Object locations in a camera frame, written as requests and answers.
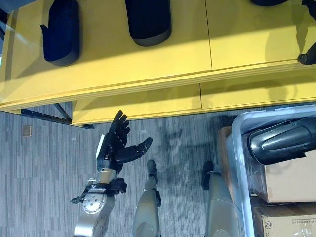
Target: silver metal part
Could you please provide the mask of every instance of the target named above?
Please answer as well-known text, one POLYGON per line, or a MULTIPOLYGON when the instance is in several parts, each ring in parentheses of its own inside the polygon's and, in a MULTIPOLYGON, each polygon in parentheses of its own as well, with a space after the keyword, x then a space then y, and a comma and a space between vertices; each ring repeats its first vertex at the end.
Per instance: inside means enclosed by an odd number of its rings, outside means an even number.
POLYGON ((132 229, 133 237, 160 236, 155 188, 155 179, 153 177, 149 177, 136 208, 132 229))
POLYGON ((103 237, 108 229, 109 216, 114 205, 114 196, 107 195, 105 204, 100 211, 94 214, 85 212, 76 224, 74 237, 103 237))
POLYGON ((117 178, 117 172, 113 169, 102 169, 98 172, 96 183, 109 184, 112 180, 117 178))
POLYGON ((104 194, 87 194, 84 197, 83 209, 87 214, 95 214, 104 207, 107 200, 104 194))

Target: gray carpet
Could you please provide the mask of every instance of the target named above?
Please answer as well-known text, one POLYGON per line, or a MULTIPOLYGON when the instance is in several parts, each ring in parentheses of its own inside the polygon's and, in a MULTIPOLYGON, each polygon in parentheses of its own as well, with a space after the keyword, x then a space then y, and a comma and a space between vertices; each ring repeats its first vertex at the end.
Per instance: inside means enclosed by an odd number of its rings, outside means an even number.
MULTIPOLYGON (((58 114, 53 106, 40 110, 58 114)), ((244 111, 132 121, 127 145, 148 136, 154 142, 144 157, 126 164, 119 174, 128 183, 127 192, 116 196, 106 236, 131 236, 146 162, 154 159, 162 236, 203 237, 207 192, 200 186, 201 169, 207 160, 219 167, 218 131, 244 111)), ((83 211, 69 200, 95 176, 96 148, 109 126, 85 130, 0 112, 0 237, 72 236, 83 211), (22 137, 23 125, 32 126, 31 137, 22 137)))

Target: black object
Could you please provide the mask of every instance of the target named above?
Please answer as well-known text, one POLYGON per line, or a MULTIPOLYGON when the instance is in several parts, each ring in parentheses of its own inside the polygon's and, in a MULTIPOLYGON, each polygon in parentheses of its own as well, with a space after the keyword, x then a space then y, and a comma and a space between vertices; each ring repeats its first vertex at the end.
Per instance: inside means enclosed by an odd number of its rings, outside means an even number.
POLYGON ((160 192, 155 190, 156 192, 156 202, 157 202, 157 207, 161 207, 161 196, 160 196, 160 192))
POLYGON ((284 3, 287 0, 251 0, 254 4, 259 6, 275 6, 284 3))
POLYGON ((316 149, 316 118, 287 121, 255 131, 248 137, 248 148, 263 165, 305 157, 304 152, 316 149))
MULTIPOLYGON (((5 23, 7 22, 8 14, 0 8, 0 21, 5 23)), ((0 26, 0 38, 4 40, 5 29, 0 26)))
POLYGON ((125 0, 129 33, 140 46, 154 46, 171 34, 169 0, 125 0))
POLYGON ((298 61, 304 65, 312 65, 316 63, 316 42, 307 51, 307 53, 303 53, 298 56, 298 61))
POLYGON ((74 63, 80 54, 79 13, 76 0, 55 0, 43 32, 44 58, 56 66, 74 63))
POLYGON ((78 204, 84 202, 84 197, 87 194, 111 194, 116 195, 119 193, 126 193, 127 184, 124 182, 124 179, 117 178, 111 181, 109 184, 93 184, 92 181, 88 183, 84 191, 80 196, 73 198, 70 202, 72 204, 78 204))
MULTIPOLYGON (((311 17, 316 21, 316 1, 313 0, 303 0, 302 5, 308 8, 308 12, 311 17)), ((298 57, 298 61, 304 65, 311 65, 316 63, 316 42, 305 54, 301 54, 298 57)))
POLYGON ((211 161, 205 162, 202 171, 202 182, 201 186, 204 190, 209 190, 209 179, 211 177, 210 172, 213 171, 214 166, 211 161))
POLYGON ((308 12, 310 13, 311 17, 313 17, 314 20, 316 21, 316 1, 303 0, 302 5, 308 8, 308 12))
POLYGON ((120 110, 115 115, 109 132, 103 139, 99 155, 97 157, 97 170, 110 168, 120 173, 123 164, 140 158, 147 152, 153 139, 147 138, 137 146, 125 147, 127 135, 130 132, 127 116, 120 110))
MULTIPOLYGON (((56 116, 53 116, 53 115, 47 115, 47 114, 39 113, 39 112, 32 111, 32 110, 26 110, 26 109, 21 109, 20 115, 26 116, 26 117, 30 117, 30 118, 34 118, 34 119, 40 119, 40 120, 44 120, 44 121, 49 121, 49 122, 56 122, 56 123, 61 123, 61 124, 65 124, 65 125, 72 125, 72 123, 73 123, 72 118, 61 107, 61 105, 56 103, 56 104, 54 104, 54 106, 62 114, 63 118, 56 117, 56 116)), ((93 129, 93 125, 89 125, 89 124, 83 125, 82 128, 93 129)))

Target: cardboard box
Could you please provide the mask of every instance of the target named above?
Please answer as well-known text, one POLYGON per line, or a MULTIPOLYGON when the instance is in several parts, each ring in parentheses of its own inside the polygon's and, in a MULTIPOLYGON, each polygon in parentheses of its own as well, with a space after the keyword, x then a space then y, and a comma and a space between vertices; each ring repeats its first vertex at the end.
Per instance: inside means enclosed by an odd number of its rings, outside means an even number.
POLYGON ((253 208, 254 224, 261 237, 316 235, 316 204, 289 204, 253 208))
POLYGON ((248 182, 266 202, 316 201, 316 150, 306 157, 263 166, 247 154, 248 182))

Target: black robotic foot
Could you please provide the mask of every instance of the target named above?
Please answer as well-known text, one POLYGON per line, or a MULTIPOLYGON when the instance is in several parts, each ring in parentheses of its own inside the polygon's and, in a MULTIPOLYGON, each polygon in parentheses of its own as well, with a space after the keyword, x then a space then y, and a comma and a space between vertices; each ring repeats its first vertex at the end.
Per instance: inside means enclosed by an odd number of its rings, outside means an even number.
POLYGON ((147 170, 148 170, 148 176, 153 177, 157 183, 156 163, 152 159, 147 162, 147 170))
POLYGON ((213 169, 214 169, 214 166, 213 166, 213 162, 211 161, 207 161, 203 166, 201 185, 204 190, 209 190, 209 179, 211 177, 209 172, 213 171, 213 169))

